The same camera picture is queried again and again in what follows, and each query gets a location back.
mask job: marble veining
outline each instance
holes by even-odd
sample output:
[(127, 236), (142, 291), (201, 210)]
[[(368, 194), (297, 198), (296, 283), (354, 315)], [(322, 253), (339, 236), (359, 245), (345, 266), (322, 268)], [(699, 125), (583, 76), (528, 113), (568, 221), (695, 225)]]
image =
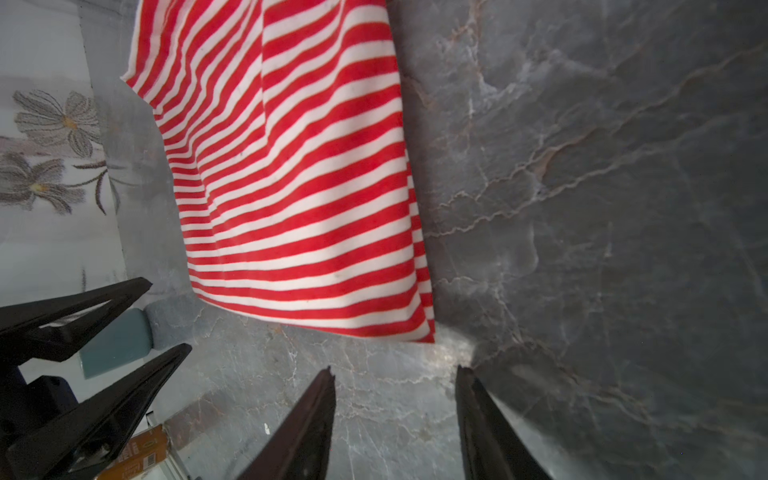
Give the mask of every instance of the marble veining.
[(387, 2), (435, 346), (275, 326), (192, 295), (160, 135), (123, 85), (135, 0), (81, 3), (157, 399), (193, 475), (247, 465), (316, 372), (328, 478), (463, 478), (471, 365), (556, 480), (768, 475), (768, 8), (755, 0)]

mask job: embroidered flower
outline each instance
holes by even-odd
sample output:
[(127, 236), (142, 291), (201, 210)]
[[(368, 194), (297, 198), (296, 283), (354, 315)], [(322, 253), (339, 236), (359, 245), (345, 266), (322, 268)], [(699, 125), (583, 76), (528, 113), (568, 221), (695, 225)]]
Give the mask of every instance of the embroidered flower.
[(63, 173), (64, 164), (58, 158), (31, 167), (20, 154), (4, 154), (0, 158), (0, 203), (31, 210), (35, 199), (41, 198), (57, 214), (71, 214), (70, 204), (81, 203), (85, 190), (61, 184)]
[(16, 91), (13, 99), (26, 110), (15, 115), (16, 126), (36, 144), (69, 144), (79, 157), (90, 157), (91, 142), (101, 143), (93, 99), (72, 91), (62, 107), (52, 95), (41, 90), (27, 95)]

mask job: striped towel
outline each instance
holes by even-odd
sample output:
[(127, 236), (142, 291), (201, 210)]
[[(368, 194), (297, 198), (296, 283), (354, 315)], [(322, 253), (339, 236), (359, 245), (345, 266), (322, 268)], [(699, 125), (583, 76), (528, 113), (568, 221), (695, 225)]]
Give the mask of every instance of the striped towel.
[(434, 341), (384, 0), (143, 0), (123, 80), (154, 109), (202, 300)]

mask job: gray marble surface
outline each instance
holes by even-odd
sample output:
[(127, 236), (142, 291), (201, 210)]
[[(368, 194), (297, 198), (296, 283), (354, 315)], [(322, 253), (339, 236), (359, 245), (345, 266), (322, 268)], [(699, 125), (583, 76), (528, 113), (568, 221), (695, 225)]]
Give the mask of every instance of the gray marble surface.
[(149, 107), (118, 75), (135, 0), (82, 28), (193, 475), (229, 480), (316, 372), (328, 478), (462, 478), (475, 367), (556, 480), (768, 477), (768, 8), (757, 0), (388, 3), (435, 287), (435, 346), (278, 327), (191, 294)]

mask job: cardboard box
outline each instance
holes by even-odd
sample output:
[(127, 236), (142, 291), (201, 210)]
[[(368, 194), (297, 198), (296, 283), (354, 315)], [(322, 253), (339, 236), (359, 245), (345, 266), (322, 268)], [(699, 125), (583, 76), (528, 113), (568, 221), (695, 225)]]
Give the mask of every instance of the cardboard box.
[(168, 437), (163, 426), (158, 425), (133, 437), (97, 479), (128, 480), (162, 462), (167, 455)]

